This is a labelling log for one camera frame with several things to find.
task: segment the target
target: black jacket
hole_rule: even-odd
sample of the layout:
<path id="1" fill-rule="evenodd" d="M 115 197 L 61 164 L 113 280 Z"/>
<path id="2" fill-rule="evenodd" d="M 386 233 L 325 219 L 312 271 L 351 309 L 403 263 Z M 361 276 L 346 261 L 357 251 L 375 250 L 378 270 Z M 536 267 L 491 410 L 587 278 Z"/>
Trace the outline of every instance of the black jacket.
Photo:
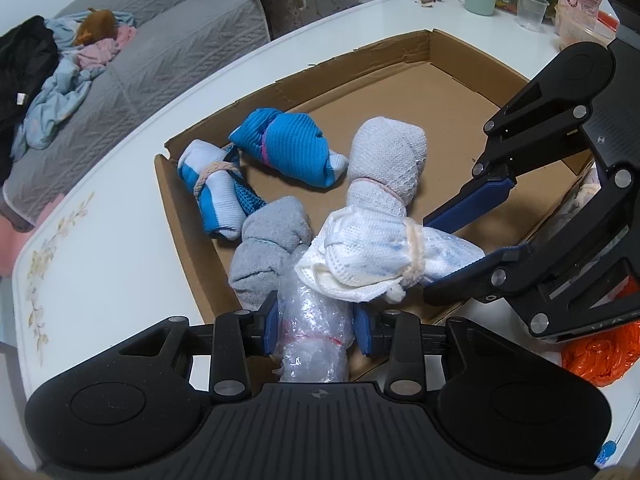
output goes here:
<path id="1" fill-rule="evenodd" d="M 58 66 L 53 32 L 33 16 L 0 38 L 0 184 L 11 171 L 15 125 Z"/>

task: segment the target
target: gray towel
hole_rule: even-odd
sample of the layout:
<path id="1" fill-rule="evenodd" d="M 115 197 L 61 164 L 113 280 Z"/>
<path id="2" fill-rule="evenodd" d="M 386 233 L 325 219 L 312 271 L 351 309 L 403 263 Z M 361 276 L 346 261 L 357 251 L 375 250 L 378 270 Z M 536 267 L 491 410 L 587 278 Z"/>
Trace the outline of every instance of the gray towel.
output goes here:
<path id="1" fill-rule="evenodd" d="M 278 275 L 290 254 L 300 244 L 308 246 L 311 238 L 305 209 L 293 196 L 249 215 L 229 269 L 229 285 L 243 308 L 260 308 L 267 295 L 278 288 Z"/>

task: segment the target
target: blue and white towel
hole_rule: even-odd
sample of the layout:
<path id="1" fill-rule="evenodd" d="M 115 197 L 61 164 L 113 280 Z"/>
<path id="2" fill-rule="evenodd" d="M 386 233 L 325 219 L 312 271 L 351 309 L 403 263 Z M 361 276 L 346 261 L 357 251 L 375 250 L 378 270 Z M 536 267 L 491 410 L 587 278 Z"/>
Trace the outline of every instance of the blue and white towel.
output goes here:
<path id="1" fill-rule="evenodd" d="M 229 140 L 253 158 L 285 176 L 314 187 L 330 187 L 349 163 L 329 149 L 322 131 L 307 114 L 258 108 Z"/>
<path id="2" fill-rule="evenodd" d="M 239 168 L 237 150 L 223 150 L 204 140 L 194 140 L 187 146 L 178 161 L 178 174 L 193 193 L 200 177 L 212 162 L 231 162 Z M 210 174 L 198 197 L 204 231 L 210 235 L 222 235 L 236 240 L 242 232 L 247 216 L 266 205 L 244 182 L 240 172 L 229 171 Z"/>

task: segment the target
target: white mesh fabric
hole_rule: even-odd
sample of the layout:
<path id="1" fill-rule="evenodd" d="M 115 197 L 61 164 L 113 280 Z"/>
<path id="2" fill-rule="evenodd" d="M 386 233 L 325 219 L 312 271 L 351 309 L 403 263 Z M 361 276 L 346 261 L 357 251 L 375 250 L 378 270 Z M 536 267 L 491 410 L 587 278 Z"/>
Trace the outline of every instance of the white mesh fabric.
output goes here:
<path id="1" fill-rule="evenodd" d="M 390 195 L 375 182 L 367 180 L 356 180 L 349 184 L 347 205 L 373 209 L 399 218 L 406 216 L 406 207 L 401 200 Z"/>
<path id="2" fill-rule="evenodd" d="M 414 199 L 426 157 L 427 139 L 422 128 L 375 117 L 353 137 L 347 179 L 371 178 L 391 189 L 406 206 Z"/>
<path id="3" fill-rule="evenodd" d="M 338 300 L 370 301 L 387 293 L 388 300 L 400 301 L 398 285 L 412 262 L 405 221 L 413 222 L 353 205 L 334 211 L 296 273 L 313 290 Z M 482 249 L 457 236 L 427 227 L 422 234 L 424 284 L 484 257 Z"/>

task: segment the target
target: gray sofa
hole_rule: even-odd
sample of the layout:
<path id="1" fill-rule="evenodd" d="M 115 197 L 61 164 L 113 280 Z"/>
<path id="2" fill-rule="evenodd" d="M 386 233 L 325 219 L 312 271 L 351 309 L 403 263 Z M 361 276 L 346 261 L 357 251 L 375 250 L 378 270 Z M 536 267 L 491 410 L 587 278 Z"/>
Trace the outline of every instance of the gray sofa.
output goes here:
<path id="1" fill-rule="evenodd" d="M 93 82 L 45 150 L 29 149 L 5 181 L 0 213 L 26 231 L 153 113 L 244 54 L 300 26 L 303 0 L 76 0 L 59 16 L 124 10 L 136 37 Z"/>

